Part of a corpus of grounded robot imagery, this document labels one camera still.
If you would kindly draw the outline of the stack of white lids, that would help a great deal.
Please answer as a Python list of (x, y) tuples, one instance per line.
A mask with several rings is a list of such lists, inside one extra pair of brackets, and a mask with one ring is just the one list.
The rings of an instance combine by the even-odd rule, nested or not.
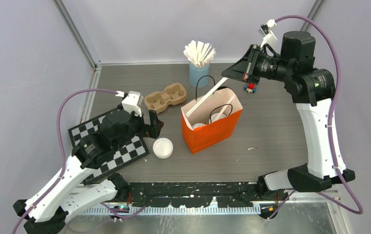
[(165, 137), (159, 138), (153, 143), (152, 150), (156, 157), (167, 159), (173, 153), (172, 141)]

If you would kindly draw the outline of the white stirrer stick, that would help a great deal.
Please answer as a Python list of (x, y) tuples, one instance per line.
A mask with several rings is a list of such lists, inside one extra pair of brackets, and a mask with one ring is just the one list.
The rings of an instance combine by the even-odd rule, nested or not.
[(234, 98), (235, 98), (235, 96), (231, 96), (231, 97), (229, 98), (229, 100), (227, 101), (227, 103), (224, 104), (224, 105), (222, 105), (222, 108), (221, 108), (221, 110), (219, 111), (220, 114), (223, 114), (224, 111), (227, 109), (228, 106), (230, 106), (231, 109), (233, 109), (233, 107), (232, 107), (232, 105), (231, 105), (231, 102), (232, 102), (232, 100), (233, 100)]
[(199, 106), (205, 102), (209, 96), (214, 93), (223, 83), (225, 83), (229, 78), (223, 77), (221, 80), (219, 80), (194, 106), (191, 107), (191, 109), (186, 113), (187, 117), (190, 117), (193, 112), (199, 108)]

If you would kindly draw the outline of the white plastic cup lid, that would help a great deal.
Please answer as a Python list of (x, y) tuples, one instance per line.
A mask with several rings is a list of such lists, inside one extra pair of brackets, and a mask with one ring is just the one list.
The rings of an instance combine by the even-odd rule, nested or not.
[(194, 125), (192, 126), (192, 130), (196, 130), (197, 128), (199, 128), (199, 127), (203, 127), (203, 126), (205, 126), (204, 123), (196, 123), (196, 124), (194, 124)]

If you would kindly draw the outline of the orange paper takeout bag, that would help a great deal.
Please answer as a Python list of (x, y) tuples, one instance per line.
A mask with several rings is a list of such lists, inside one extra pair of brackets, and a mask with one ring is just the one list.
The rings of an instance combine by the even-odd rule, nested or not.
[[(227, 117), (209, 124), (209, 117), (214, 113), (218, 113), (222, 105), (226, 104), (231, 96), (235, 96), (231, 102), (233, 109), (228, 106), (223, 113)], [(202, 97), (195, 97), (192, 101), (181, 107), (182, 136), (192, 154), (230, 137), (243, 111), (243, 106), (234, 91), (222, 84), (190, 117), (187, 117), (186, 113)], [(196, 123), (204, 123), (205, 126), (192, 130), (192, 126)]]

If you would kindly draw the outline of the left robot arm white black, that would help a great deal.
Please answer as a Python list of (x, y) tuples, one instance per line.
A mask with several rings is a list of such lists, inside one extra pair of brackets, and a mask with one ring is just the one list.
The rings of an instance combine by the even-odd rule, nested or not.
[(97, 130), (82, 137), (72, 149), (61, 170), (32, 198), (17, 200), (13, 208), (24, 219), (28, 234), (57, 234), (73, 217), (101, 202), (124, 201), (129, 185), (119, 173), (78, 195), (71, 192), (87, 177), (114, 158), (115, 153), (134, 137), (156, 139), (163, 122), (155, 110), (149, 111), (150, 123), (121, 108), (109, 111)]

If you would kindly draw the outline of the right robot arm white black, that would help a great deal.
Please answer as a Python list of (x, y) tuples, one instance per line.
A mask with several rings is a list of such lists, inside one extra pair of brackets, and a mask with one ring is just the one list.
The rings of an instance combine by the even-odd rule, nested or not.
[(355, 172), (348, 169), (340, 154), (330, 106), (335, 95), (333, 75), (314, 67), (315, 38), (308, 32), (283, 35), (280, 53), (267, 54), (270, 45), (252, 44), (244, 56), (222, 72), (222, 76), (246, 83), (261, 78), (280, 81), (291, 95), (305, 132), (308, 162), (258, 178), (256, 189), (270, 200), (280, 189), (321, 192), (334, 184), (350, 182)]

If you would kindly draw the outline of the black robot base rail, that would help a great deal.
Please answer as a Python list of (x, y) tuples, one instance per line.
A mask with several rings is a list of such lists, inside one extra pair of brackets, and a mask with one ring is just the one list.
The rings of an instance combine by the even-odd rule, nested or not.
[(250, 207), (253, 202), (276, 204), (287, 197), (284, 190), (261, 194), (256, 182), (131, 182), (111, 202), (127, 202), (135, 207), (219, 208)]

